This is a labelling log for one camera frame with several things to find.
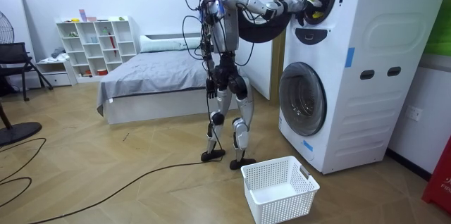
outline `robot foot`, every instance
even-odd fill
[[[226,154],[226,151],[225,151],[225,150],[213,150],[213,151],[211,151],[210,154],[207,154],[206,152],[204,152],[204,153],[202,153],[202,155],[200,156],[200,160],[203,161],[203,162],[206,162],[206,161],[213,160],[213,159],[215,159],[215,158],[222,157],[222,156],[224,156],[225,154]]]
[[[251,158],[242,158],[240,162],[237,162],[237,160],[233,160],[230,162],[230,169],[237,170],[243,166],[246,166],[249,164],[254,164],[254,163],[256,163],[255,159],[251,159]]]

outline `blue tape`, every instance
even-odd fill
[[[309,143],[307,143],[305,140],[304,140],[304,146],[305,146],[306,148],[308,148],[310,151],[313,151],[313,147],[310,146]]]
[[[347,50],[347,57],[346,57],[346,64],[345,64],[346,68],[352,66],[352,59],[354,58],[354,51],[355,51],[354,47],[350,47]]]

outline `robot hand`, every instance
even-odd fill
[[[213,99],[218,96],[216,93],[216,84],[212,79],[206,79],[205,86],[206,86],[206,97],[208,99]]]
[[[292,3],[288,4],[291,8],[288,12],[294,13],[299,24],[304,27],[304,16],[305,13],[314,14],[319,8],[323,6],[319,0],[291,0]]]

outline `porthole door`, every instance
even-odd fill
[[[292,63],[283,71],[279,99],[283,116],[294,132],[310,136],[322,128],[326,95],[319,76],[306,63]]]

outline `pillow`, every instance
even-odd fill
[[[186,39],[186,43],[182,38],[182,49],[196,49],[200,45],[200,37],[189,37]]]
[[[190,37],[174,39],[150,39],[140,36],[141,53],[155,51],[180,51],[184,49],[196,49],[200,44],[200,37]]]

